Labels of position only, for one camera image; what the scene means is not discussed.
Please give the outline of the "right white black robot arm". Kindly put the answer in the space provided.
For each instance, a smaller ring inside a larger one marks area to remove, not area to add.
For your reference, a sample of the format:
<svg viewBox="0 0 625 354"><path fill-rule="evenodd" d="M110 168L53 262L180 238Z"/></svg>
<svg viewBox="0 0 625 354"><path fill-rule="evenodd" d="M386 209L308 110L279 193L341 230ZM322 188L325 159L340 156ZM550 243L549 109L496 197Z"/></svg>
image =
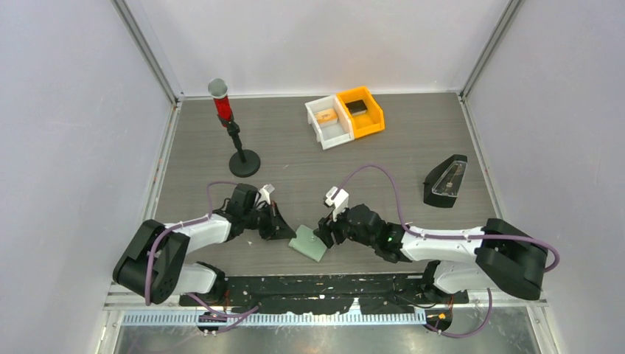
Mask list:
<svg viewBox="0 0 625 354"><path fill-rule="evenodd" d="M545 243L499 218L472 229L423 229L384 221L364 204L331 212L314 234L328 248L350 240L390 263L427 262L420 289L434 303L487 288L537 300L549 252Z"/></svg>

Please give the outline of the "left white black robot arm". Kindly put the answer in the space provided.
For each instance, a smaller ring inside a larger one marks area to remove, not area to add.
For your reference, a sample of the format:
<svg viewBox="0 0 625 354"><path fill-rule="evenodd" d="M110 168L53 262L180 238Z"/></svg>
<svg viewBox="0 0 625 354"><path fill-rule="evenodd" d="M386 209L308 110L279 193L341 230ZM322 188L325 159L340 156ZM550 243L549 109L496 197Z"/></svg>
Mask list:
<svg viewBox="0 0 625 354"><path fill-rule="evenodd" d="M296 232L282 217L266 184L234 185L223 204L199 218L177 223L144 221L119 258L113 281L158 305L172 295L196 296L208 305L226 298L224 271L205 262L186 263L188 254L206 246L227 243L245 231L263 240L289 240Z"/></svg>

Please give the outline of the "green card holder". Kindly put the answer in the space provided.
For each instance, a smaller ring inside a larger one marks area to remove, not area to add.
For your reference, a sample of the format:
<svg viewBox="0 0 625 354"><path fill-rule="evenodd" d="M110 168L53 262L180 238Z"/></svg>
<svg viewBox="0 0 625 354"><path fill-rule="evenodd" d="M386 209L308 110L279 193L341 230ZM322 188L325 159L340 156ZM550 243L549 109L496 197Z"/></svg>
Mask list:
<svg viewBox="0 0 625 354"><path fill-rule="evenodd" d="M326 245L317 237L313 230L300 225L296 230L296 237L291 239L288 246L305 257L319 263L327 251Z"/></svg>

